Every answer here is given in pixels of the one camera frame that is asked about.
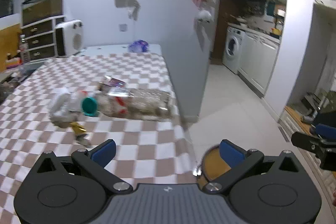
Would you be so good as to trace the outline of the gold foil wrapper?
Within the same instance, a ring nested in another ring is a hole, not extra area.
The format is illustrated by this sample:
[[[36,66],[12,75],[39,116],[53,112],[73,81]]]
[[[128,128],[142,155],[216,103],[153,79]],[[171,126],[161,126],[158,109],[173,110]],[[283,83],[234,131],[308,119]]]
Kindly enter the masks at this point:
[[[70,128],[72,128],[75,136],[82,136],[87,133],[86,129],[80,125],[78,122],[71,122]]]

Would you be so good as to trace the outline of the teal plastic lid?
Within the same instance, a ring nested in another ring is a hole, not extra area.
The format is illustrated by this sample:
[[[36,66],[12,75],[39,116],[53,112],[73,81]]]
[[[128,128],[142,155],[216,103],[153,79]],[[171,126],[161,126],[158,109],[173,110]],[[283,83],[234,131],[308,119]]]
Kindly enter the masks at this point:
[[[86,97],[81,101],[81,109],[85,116],[96,117],[98,114],[97,101],[92,97]]]

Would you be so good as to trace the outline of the clear plastic water bottle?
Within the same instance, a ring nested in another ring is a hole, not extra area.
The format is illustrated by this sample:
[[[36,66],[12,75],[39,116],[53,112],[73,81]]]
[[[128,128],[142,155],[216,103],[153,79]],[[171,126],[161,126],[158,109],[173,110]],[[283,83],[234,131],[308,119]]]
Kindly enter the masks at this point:
[[[170,93],[158,89],[111,88],[96,94],[98,110],[109,117],[165,121],[172,117]]]

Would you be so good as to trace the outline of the white tissue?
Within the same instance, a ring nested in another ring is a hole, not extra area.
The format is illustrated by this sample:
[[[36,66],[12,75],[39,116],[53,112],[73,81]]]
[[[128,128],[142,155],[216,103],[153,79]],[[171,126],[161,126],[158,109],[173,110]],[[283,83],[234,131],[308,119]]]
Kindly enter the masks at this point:
[[[49,119],[53,125],[67,128],[76,122],[81,113],[81,92],[70,92],[67,88],[60,88],[49,104]]]

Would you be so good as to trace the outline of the red cigarette box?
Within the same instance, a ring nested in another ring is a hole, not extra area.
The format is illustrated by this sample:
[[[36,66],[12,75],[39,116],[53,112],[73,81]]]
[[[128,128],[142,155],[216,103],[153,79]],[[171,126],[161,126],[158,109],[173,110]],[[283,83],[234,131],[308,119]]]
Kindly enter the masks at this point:
[[[124,88],[126,83],[122,80],[104,76],[104,78],[98,83],[98,90],[103,93],[108,93],[112,88]]]

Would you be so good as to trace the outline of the white kitchen base cabinets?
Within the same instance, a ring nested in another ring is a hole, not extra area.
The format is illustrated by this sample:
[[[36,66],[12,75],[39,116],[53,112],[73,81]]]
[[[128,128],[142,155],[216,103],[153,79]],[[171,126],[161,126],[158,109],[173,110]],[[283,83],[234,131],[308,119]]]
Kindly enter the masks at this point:
[[[278,54],[279,44],[263,36],[246,32],[238,72],[265,94]]]

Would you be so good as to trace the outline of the white washing machine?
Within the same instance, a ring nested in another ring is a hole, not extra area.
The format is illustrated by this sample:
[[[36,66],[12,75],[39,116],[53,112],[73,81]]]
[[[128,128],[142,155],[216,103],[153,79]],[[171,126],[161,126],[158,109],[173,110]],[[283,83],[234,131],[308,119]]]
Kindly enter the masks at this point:
[[[223,54],[223,64],[234,74],[238,73],[244,39],[244,31],[228,26]]]

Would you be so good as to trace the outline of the blue purple plastic bag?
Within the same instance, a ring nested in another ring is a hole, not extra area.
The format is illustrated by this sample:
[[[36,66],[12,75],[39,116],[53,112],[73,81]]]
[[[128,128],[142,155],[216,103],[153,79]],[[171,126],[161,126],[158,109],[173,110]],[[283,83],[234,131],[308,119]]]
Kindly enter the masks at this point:
[[[128,46],[128,51],[131,53],[145,53],[149,50],[149,43],[144,40],[137,40]]]

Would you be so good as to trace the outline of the white space heater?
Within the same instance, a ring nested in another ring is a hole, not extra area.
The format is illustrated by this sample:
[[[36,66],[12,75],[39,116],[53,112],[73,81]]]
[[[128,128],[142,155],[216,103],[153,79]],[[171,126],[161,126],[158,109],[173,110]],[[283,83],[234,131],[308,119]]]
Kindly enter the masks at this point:
[[[56,48],[59,57],[78,54],[83,48],[81,20],[62,22],[55,26]]]

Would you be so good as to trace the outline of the upright water bottle red label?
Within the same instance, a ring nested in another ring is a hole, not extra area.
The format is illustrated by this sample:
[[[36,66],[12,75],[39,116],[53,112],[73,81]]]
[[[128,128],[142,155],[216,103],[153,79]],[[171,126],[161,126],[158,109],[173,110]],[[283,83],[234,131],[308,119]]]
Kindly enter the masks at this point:
[[[30,62],[29,45],[26,42],[25,35],[20,35],[19,51],[22,64]]]

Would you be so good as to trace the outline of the black drawer cabinet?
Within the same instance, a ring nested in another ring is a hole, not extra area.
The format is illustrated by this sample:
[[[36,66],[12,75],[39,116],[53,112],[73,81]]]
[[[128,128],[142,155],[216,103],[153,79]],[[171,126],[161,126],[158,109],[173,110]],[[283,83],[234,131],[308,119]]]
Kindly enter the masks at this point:
[[[51,16],[21,27],[28,43],[30,60],[40,61],[57,56],[55,27],[64,22],[64,15]]]

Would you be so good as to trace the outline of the white plush sheep toy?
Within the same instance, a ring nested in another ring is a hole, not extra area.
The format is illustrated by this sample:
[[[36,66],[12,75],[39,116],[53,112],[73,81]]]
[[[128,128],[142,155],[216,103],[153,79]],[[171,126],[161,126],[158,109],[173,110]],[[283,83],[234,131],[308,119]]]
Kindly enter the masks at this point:
[[[200,10],[197,14],[197,21],[210,23],[212,20],[212,15],[208,10]]]

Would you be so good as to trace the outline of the glass fish tank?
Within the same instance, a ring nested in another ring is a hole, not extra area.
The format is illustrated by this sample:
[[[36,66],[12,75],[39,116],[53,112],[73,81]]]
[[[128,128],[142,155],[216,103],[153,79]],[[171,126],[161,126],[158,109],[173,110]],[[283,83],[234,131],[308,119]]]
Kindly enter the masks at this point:
[[[63,15],[63,0],[25,0],[21,4],[22,25]]]

